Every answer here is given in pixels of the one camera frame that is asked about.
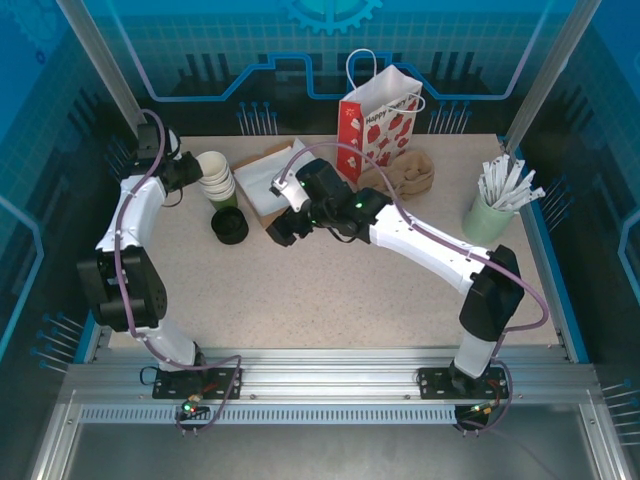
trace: gift bag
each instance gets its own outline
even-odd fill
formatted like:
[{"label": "gift bag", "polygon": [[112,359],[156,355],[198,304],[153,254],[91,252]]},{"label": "gift bag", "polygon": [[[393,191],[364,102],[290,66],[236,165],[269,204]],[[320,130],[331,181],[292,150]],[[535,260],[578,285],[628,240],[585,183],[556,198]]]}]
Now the gift bag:
[{"label": "gift bag", "polygon": [[[360,51],[373,55],[374,75],[356,87],[349,72],[349,61]],[[387,166],[404,153],[416,114],[426,107],[426,101],[420,96],[422,82],[403,74],[394,65],[378,74],[375,54],[367,49],[354,50],[349,55],[347,78],[354,90],[340,101],[338,141],[355,146],[378,165]],[[338,148],[336,167],[356,183],[370,165],[359,155]]]}]

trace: table surface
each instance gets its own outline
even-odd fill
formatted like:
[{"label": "table surface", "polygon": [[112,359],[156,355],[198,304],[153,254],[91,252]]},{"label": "table surface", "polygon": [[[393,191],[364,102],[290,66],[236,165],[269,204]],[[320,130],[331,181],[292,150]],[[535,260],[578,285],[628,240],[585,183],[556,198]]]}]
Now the table surface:
[{"label": "table surface", "polygon": [[[291,137],[190,137],[182,150],[222,152],[229,163]],[[300,136],[310,145],[332,136]],[[461,222],[477,191],[482,162],[498,156],[495,135],[414,135],[410,147],[433,159],[432,190],[406,203],[418,218],[464,239]],[[333,161],[335,150],[315,152]],[[167,203],[177,200],[172,194]],[[167,318],[199,345],[232,348],[353,348],[458,345],[464,297],[409,259],[362,242],[335,241],[316,231],[293,246],[274,243],[239,195],[249,235],[221,244],[211,231],[214,209],[197,185],[177,208],[157,217],[149,255],[168,292]],[[523,278],[542,292],[522,221],[516,216],[496,242],[517,255]],[[525,296],[510,325],[541,311]],[[111,347],[131,346],[114,334]],[[507,344],[555,344],[553,324],[510,334]]]}]

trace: black cup lid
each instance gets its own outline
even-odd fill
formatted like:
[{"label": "black cup lid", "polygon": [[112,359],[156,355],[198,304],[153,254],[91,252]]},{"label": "black cup lid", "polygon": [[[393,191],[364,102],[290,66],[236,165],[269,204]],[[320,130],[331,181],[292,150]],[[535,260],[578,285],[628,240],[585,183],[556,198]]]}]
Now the black cup lid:
[{"label": "black cup lid", "polygon": [[240,243],[249,234],[247,220],[236,207],[225,207],[218,210],[211,219],[211,228],[218,240],[225,245]]}]

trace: beige cloth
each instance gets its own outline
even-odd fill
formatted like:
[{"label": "beige cloth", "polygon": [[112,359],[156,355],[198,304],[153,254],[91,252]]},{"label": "beige cloth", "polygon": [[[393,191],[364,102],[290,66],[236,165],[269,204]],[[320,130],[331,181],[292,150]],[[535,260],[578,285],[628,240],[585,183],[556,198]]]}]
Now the beige cloth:
[{"label": "beige cloth", "polygon": [[[391,185],[402,200],[409,200],[421,193],[431,190],[435,169],[429,156],[412,150],[396,157],[388,167],[381,167],[389,177]],[[358,189],[371,187],[389,195],[382,176],[374,168],[369,169],[358,178]]]}]

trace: white napkin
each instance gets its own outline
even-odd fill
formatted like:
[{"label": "white napkin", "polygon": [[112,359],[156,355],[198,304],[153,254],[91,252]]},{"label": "white napkin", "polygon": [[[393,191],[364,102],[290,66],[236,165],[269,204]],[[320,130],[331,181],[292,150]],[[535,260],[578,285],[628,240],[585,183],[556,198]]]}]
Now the white napkin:
[{"label": "white napkin", "polygon": [[[236,182],[261,217],[289,206],[284,197],[276,197],[269,189],[273,178],[287,165],[291,157],[303,148],[304,143],[296,138],[292,147],[272,153],[233,172]],[[315,158],[311,152],[303,153],[291,170],[295,173]]]}]

